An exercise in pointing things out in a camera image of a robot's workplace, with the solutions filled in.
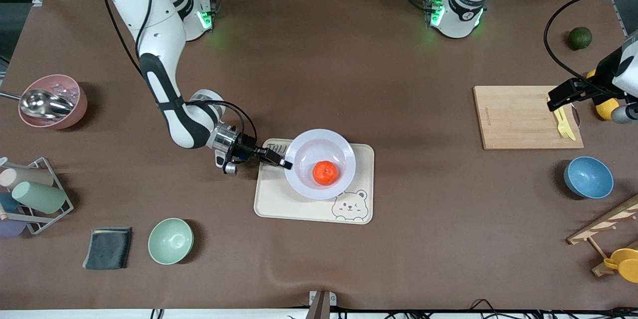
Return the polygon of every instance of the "white bowl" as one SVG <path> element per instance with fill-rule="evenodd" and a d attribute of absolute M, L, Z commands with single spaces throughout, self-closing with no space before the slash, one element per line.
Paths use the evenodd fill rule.
<path fill-rule="evenodd" d="M 284 171 L 288 183 L 299 194 L 310 199 L 332 199 L 348 188 L 355 178 L 357 162 L 352 147 L 344 137 L 330 130 L 310 130 L 295 138 L 286 151 L 292 169 Z M 313 178 L 317 162 L 328 160 L 339 170 L 339 178 L 331 185 L 321 185 Z"/>

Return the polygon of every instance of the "silver ladle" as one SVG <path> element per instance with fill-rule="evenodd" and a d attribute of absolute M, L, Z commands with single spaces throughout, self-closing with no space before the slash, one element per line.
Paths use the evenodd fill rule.
<path fill-rule="evenodd" d="M 41 89 L 29 90 L 22 96 L 0 91 L 0 97 L 20 101 L 25 115 L 39 119 L 61 119 L 73 110 L 73 104 L 64 97 Z"/>

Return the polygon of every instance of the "black cloth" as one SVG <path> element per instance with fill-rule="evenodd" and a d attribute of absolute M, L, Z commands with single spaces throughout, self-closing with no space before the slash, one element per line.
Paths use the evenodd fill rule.
<path fill-rule="evenodd" d="M 93 229 L 89 253 L 82 267 L 94 271 L 125 268 L 130 243 L 130 228 Z"/>

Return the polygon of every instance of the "cutting board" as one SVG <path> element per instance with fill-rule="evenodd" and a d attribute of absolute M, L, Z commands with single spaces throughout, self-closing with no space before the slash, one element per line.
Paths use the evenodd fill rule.
<path fill-rule="evenodd" d="M 562 138 L 554 114 L 547 109 L 547 92 L 553 86 L 476 86 L 477 106 L 483 148 L 581 149 L 583 139 L 571 105 L 563 106 L 576 141 Z"/>

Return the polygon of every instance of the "wooden rack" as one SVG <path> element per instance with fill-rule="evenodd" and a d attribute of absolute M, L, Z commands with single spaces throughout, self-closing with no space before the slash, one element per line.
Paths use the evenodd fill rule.
<path fill-rule="evenodd" d="M 605 215 L 594 221 L 592 224 L 586 226 L 582 230 L 578 231 L 576 234 L 572 235 L 567 239 L 569 244 L 577 244 L 580 242 L 589 242 L 594 249 L 602 256 L 603 259 L 608 258 L 600 246 L 594 241 L 593 235 L 599 233 L 600 231 L 606 230 L 615 230 L 616 224 L 622 221 L 630 221 L 632 219 L 636 219 L 636 213 L 638 213 L 638 195 L 635 195 L 624 203 L 620 204 L 618 207 L 610 210 Z M 632 248 L 638 250 L 638 240 L 629 244 L 626 248 Z M 604 276 L 605 274 L 613 274 L 615 271 L 606 267 L 605 263 L 602 262 L 598 264 L 596 267 L 593 267 L 592 272 L 597 276 Z"/>

